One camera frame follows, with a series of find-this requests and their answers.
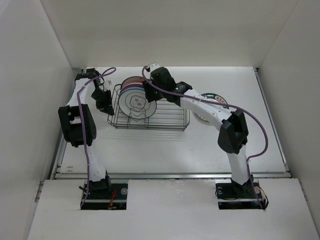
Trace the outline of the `grey wire dish rack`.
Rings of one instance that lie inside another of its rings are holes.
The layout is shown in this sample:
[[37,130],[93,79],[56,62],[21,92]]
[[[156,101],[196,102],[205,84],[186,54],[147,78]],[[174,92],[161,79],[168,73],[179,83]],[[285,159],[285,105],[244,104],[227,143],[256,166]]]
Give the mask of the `grey wire dish rack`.
[[114,115],[107,118],[116,129],[184,131],[190,124],[190,111],[183,109],[166,99],[156,101],[155,113],[145,119],[134,119],[125,115],[119,107],[121,85],[117,84],[112,92]]

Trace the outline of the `green rimmed white plate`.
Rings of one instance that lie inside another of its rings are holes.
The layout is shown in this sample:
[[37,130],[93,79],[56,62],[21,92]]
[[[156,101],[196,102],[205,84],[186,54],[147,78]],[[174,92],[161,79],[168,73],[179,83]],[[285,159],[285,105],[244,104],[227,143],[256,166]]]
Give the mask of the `green rimmed white plate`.
[[207,93],[202,93],[201,94],[202,97],[210,100],[210,101],[213,101],[213,102],[216,102],[216,103],[221,103],[223,104],[223,108],[224,109],[229,109],[228,106],[225,106],[227,105],[228,103],[226,102],[226,100],[219,94],[216,94],[216,93],[212,93],[212,92],[207,92]]

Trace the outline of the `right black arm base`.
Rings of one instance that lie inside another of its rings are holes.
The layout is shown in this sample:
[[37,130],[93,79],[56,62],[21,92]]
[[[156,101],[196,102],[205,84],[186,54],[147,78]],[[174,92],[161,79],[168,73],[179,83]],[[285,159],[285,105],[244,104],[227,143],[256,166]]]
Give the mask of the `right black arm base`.
[[244,186],[232,182],[217,182],[215,195],[219,210],[266,210],[269,199],[258,182]]

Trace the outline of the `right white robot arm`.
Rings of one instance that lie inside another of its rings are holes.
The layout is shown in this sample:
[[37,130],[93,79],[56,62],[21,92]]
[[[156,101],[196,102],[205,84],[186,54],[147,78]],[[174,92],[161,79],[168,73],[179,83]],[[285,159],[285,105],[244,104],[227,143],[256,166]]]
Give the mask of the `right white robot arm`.
[[231,167],[231,184],[226,198],[239,199],[247,195],[251,174],[247,164],[249,131],[244,110],[237,107],[230,110],[220,102],[205,98],[186,82],[175,82],[169,70],[156,63],[144,66],[142,72],[149,73],[143,84],[149,102],[165,99],[204,118],[216,128],[218,146],[227,154]]

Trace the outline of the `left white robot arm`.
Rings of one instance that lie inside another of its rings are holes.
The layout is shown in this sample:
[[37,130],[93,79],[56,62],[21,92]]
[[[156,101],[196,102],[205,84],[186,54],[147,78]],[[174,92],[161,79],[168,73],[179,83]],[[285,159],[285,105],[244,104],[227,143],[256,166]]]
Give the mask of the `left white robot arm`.
[[103,73],[95,68],[77,74],[75,88],[69,102],[58,109],[58,116],[66,142],[84,153],[87,166],[87,183],[80,189],[84,199],[105,199],[111,195],[112,184],[106,168],[103,166],[94,140],[97,138],[97,127],[92,116],[89,102],[95,101],[98,111],[113,116],[112,93],[102,89],[104,78],[113,74],[115,67]]

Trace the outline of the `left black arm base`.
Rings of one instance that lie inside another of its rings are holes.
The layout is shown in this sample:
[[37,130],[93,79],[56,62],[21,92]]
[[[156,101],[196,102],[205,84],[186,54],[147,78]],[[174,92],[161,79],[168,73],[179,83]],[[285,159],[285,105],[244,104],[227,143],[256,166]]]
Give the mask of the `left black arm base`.
[[127,209],[127,197],[128,197],[128,183],[113,183],[111,185],[111,191],[108,193],[98,193],[96,195],[89,194],[86,196],[86,187],[80,186],[82,190],[80,209],[81,210],[126,210]]

